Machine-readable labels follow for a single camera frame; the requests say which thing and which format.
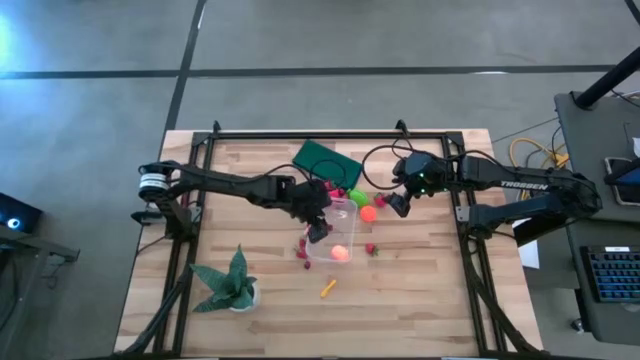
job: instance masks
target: black metal frame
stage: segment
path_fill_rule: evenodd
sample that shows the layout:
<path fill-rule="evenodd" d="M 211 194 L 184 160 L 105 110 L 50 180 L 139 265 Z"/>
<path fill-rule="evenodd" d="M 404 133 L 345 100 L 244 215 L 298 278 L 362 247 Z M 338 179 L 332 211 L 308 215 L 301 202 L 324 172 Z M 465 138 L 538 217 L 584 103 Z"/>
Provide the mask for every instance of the black metal frame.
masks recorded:
<path fill-rule="evenodd" d="M 461 132 L 409 132 L 406 125 L 402 120 L 398 121 L 396 130 L 394 131 L 276 131 L 276 132 L 234 132 L 234 131 L 221 131 L 220 125 L 216 121 L 212 132 L 196 132 L 193 134 L 191 152 L 189 155 L 189 164 L 196 165 L 199 157 L 200 149 L 204 146 L 204 169 L 209 169 L 213 159 L 213 150 L 215 141 L 217 140 L 283 140 L 283 139 L 397 139 L 399 135 L 403 134 L 408 139 L 431 139 L 439 140 L 442 144 L 442 151 L 444 156 L 452 155 L 452 147 L 456 153 L 462 153 L 465 151 L 464 139 Z M 475 195 L 473 191 L 467 191 L 465 194 L 469 205 L 476 203 Z M 197 206 L 204 206 L 205 192 L 199 191 L 197 195 Z M 187 206 L 189 204 L 188 194 L 183 196 L 182 205 Z M 457 192 L 451 192 L 451 205 L 455 212 L 456 206 L 461 205 L 460 194 Z M 531 347 L 524 338 L 517 332 L 513 324 L 509 321 L 504 312 L 500 309 L 496 300 L 496 291 L 491 274 L 491 267 L 489 264 L 489 257 L 487 249 L 482 241 L 476 241 L 477 255 L 480 264 L 481 277 L 477 274 L 475 266 L 472 262 L 472 254 L 469 251 L 468 241 L 469 239 L 461 231 L 461 222 L 458 221 L 457 216 L 454 216 L 456 222 L 456 230 L 458 233 L 458 240 L 461 249 L 462 266 L 464 270 L 469 305 L 471 308 L 471 318 L 473 321 L 475 338 L 478 346 L 479 356 L 498 359 L 511 359 L 511 358 L 526 358 L 526 359 L 561 359 L 560 357 L 551 356 L 547 353 L 540 352 L 537 349 Z M 189 248 L 187 252 L 186 264 L 193 263 L 196 258 L 198 248 L 198 237 L 200 233 L 201 221 L 196 223 L 196 236 L 189 241 Z M 174 357 L 181 358 L 182 343 L 184 340 L 184 331 L 187 320 L 187 313 L 189 311 L 188 303 L 191 292 L 191 280 L 192 276 L 187 276 L 186 281 L 183 275 L 181 275 L 176 283 L 176 271 L 178 267 L 178 259 L 180 257 L 180 250 L 182 247 L 182 241 L 174 241 L 171 255 L 169 258 L 169 267 L 167 270 L 167 277 L 165 280 L 163 302 L 170 298 L 169 303 L 164 303 L 160 312 L 162 312 L 163 318 L 160 320 L 161 325 L 158 327 L 155 342 L 151 353 L 144 354 L 114 354 L 116 357 L 122 358 L 158 358 L 158 357 Z M 177 301 L 176 290 L 179 288 L 180 304 L 178 310 L 178 316 L 176 320 L 176 331 L 174 334 L 171 350 L 164 350 L 165 337 L 166 337 L 166 317 L 169 310 L 173 307 Z M 485 334 L 484 324 L 482 321 L 482 313 L 480 308 L 480 297 L 487 308 L 489 309 L 490 318 L 493 328 L 493 336 L 496 343 L 496 350 L 490 350 L 487 344 L 487 337 Z M 518 353 L 508 352 L 505 334 L 514 344 Z"/>

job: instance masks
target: gray desk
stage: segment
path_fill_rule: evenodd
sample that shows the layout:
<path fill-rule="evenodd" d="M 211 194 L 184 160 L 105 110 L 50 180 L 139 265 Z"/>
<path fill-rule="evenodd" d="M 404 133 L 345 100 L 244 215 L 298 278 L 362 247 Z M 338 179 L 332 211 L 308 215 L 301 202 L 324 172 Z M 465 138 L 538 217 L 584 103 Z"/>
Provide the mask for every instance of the gray desk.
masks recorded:
<path fill-rule="evenodd" d="M 624 124 L 629 124 L 630 135 L 640 135 L 640 109 L 621 99 L 603 98 L 593 110 L 584 111 L 574 105 L 569 94 L 556 95 L 555 102 L 571 166 L 596 184 L 603 203 L 603 209 L 591 219 L 567 228 L 580 284 L 581 310 L 586 312 L 583 321 L 599 341 L 640 345 L 640 306 L 595 302 L 580 257 L 583 246 L 640 246 L 640 207 L 618 205 L 602 180 L 605 157 L 633 156 Z"/>

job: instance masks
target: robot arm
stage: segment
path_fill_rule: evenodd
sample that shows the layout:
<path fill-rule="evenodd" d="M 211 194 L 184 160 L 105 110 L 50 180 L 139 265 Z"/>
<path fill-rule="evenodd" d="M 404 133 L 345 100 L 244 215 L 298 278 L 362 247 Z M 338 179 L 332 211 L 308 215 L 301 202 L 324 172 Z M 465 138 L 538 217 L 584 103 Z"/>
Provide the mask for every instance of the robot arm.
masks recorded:
<path fill-rule="evenodd" d="M 171 181 L 171 173 L 175 170 L 180 171 L 180 178 Z M 296 184 L 293 176 L 244 177 L 180 165 L 174 161 L 143 165 L 140 172 L 138 195 L 156 204 L 167 221 L 167 233 L 189 235 L 193 228 L 190 210 L 181 207 L 176 198 L 192 190 L 201 190 L 243 197 L 265 209 L 283 210 L 292 218 L 310 225 L 309 241 L 312 243 L 328 234 L 322 209 L 331 204 L 331 199 L 320 180 Z"/>
<path fill-rule="evenodd" d="M 582 218 L 602 208 L 595 185 L 569 170 L 515 168 L 487 158 L 468 155 L 443 159 L 426 152 L 413 152 L 393 169 L 395 183 L 405 193 L 391 194 L 387 202 L 401 217 L 407 216 L 411 198 L 437 192 L 478 191 L 492 187 L 535 190 L 541 196 L 502 206 L 458 207 L 456 216 L 469 235 L 488 239 L 505 222 L 530 218 L 516 229 L 519 241 L 533 240 L 562 227 L 569 218 Z"/>

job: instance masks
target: black keyboard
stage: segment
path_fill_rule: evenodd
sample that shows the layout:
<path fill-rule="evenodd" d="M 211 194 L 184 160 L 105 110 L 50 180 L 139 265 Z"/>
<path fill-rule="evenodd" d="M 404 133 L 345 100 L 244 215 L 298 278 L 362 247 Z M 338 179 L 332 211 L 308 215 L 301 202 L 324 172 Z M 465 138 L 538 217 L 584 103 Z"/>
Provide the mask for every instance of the black keyboard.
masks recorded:
<path fill-rule="evenodd" d="M 581 250 L 596 301 L 640 303 L 640 246 L 584 246 Z"/>

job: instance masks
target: butcher block tabletop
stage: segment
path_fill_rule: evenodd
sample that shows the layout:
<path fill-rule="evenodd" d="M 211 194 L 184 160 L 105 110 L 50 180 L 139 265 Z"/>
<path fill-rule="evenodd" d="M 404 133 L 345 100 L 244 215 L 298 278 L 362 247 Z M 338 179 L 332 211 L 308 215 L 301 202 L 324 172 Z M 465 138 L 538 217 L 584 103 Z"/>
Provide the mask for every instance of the butcher block tabletop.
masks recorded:
<path fill-rule="evenodd" d="M 492 153 L 485 129 L 457 130 L 467 150 Z M 187 163 L 194 131 L 169 131 L 161 159 Z M 290 163 L 300 140 L 216 140 L 211 169 L 238 175 L 264 173 Z M 356 161 L 390 139 L 318 140 Z M 411 140 L 414 148 L 442 156 L 440 140 Z M 377 184 L 391 185 L 397 158 L 389 149 L 374 153 L 367 173 Z M 304 178 L 291 168 L 277 174 Z M 363 177 L 358 189 L 370 199 L 378 193 Z M 501 189 L 476 193 L 478 203 L 505 202 Z M 248 273 L 258 280 L 260 305 L 249 313 L 220 310 L 189 312 L 183 356 L 192 357 L 427 357 L 478 354 L 462 270 L 450 195 L 436 194 L 411 202 L 400 218 L 389 207 L 377 220 L 356 223 L 353 258 L 347 264 L 312 263 L 296 257 L 304 224 L 280 210 L 266 210 L 245 199 L 208 193 L 202 215 L 197 264 L 227 272 L 242 244 Z M 507 226 L 500 228 L 510 231 Z M 139 246 L 164 234 L 164 225 L 145 227 Z M 365 244 L 379 248 L 377 257 Z M 157 311 L 163 292 L 171 240 L 147 248 L 136 259 L 122 313 L 115 350 L 129 346 Z M 498 302 L 513 324 L 541 348 L 529 291 L 513 239 L 494 235 L 487 241 Z M 336 285 L 326 298 L 320 293 L 330 280 Z M 190 309 L 210 295 L 197 277 Z M 170 349 L 177 304 L 168 321 L 165 347 Z M 492 338 L 483 307 L 487 338 Z"/>

